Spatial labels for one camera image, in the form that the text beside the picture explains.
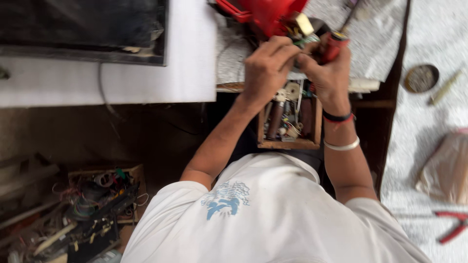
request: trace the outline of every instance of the black wristband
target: black wristband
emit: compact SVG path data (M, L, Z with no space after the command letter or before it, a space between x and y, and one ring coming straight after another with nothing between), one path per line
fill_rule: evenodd
M322 115L325 119L333 121L333 122L343 122L351 117L351 112L348 115L345 116L334 116L329 113L327 113L325 110L322 111Z

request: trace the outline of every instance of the red plastic housing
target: red plastic housing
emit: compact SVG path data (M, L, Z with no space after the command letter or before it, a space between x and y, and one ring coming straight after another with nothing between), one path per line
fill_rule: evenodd
M280 20L292 11L301 12L308 0L238 0L240 11L228 0L216 0L221 9L241 23L253 21L268 36L284 36Z

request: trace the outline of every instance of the blue graphic print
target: blue graphic print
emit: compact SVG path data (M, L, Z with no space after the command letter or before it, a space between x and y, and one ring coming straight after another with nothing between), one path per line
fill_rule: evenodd
M242 205L249 205L250 188L244 183L235 182L232 185L229 181L218 185L212 192L205 194L201 205L208 207L206 220L218 212L223 217L236 215L242 201Z

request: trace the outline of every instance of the black frame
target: black frame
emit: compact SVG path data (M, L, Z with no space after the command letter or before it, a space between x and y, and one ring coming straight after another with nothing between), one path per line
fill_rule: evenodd
M131 52L122 51L120 48L51 44L50 46L37 46L30 44L0 44L0 56L22 56L38 58L57 58L77 61L91 61L101 63L123 63L140 64L150 66L167 66L167 34L168 34L168 12L169 0L157 1L157 21L164 29L161 35L155 40L154 56L139 56Z

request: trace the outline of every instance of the wrist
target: wrist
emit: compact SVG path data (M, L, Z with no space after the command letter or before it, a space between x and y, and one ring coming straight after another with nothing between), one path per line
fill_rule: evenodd
M329 102L322 102L322 107L324 111L337 117L346 116L351 112L351 104L347 97Z
M265 106L257 101L248 100L246 96L241 93L237 96L234 106L244 114L255 116Z

